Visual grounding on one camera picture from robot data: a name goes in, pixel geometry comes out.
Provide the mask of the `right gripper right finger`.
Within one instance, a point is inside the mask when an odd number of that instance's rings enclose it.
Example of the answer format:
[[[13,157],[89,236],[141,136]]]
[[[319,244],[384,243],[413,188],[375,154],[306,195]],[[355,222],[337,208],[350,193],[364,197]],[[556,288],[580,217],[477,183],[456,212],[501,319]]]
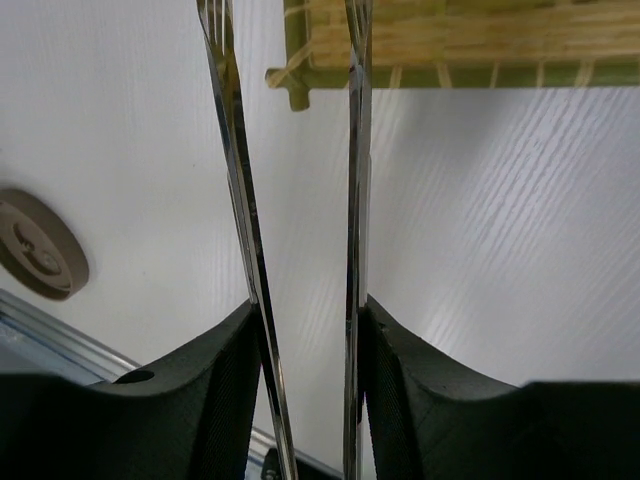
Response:
[[[635,479],[635,382],[483,375],[369,299],[360,372],[381,479]]]

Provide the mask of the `beige round lid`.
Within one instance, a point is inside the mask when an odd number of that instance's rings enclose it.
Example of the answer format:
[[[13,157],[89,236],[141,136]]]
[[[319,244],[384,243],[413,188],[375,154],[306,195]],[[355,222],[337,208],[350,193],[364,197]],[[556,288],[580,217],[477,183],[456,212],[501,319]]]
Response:
[[[16,188],[1,190],[1,265],[32,292],[65,301],[90,277],[86,255],[64,221]]]

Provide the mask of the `metal tongs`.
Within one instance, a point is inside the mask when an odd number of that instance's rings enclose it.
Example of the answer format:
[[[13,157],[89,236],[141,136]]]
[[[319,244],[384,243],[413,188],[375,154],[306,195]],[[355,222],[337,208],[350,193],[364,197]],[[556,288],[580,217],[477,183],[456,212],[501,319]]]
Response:
[[[228,1],[199,1],[196,8],[206,45],[250,302],[262,320],[261,358],[280,468],[283,478],[295,479],[298,469],[248,153],[232,8]],[[350,123],[342,468],[345,478],[358,479],[362,475],[364,390],[360,385],[359,333],[367,303],[373,4],[348,1],[345,9],[350,34]]]

